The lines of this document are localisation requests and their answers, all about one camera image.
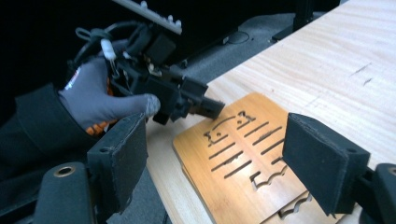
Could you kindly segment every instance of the orange wooden board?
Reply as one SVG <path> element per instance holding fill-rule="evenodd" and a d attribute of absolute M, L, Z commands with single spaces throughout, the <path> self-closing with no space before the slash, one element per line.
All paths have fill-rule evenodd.
<path fill-rule="evenodd" d="M 179 134 L 174 149 L 217 223 L 261 223 L 305 191 L 281 160 L 288 113 L 259 93 Z"/>

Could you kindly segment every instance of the light wood tabletop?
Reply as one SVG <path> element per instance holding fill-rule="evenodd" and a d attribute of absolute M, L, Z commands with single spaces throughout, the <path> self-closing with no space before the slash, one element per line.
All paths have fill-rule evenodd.
<path fill-rule="evenodd" d="M 259 92 L 368 150 L 371 168 L 396 163 L 395 15 L 394 0 L 350 0 L 210 82 L 206 96 L 229 105 Z M 148 123 L 147 167 L 174 223 L 212 222 L 173 149 L 203 119 Z"/>

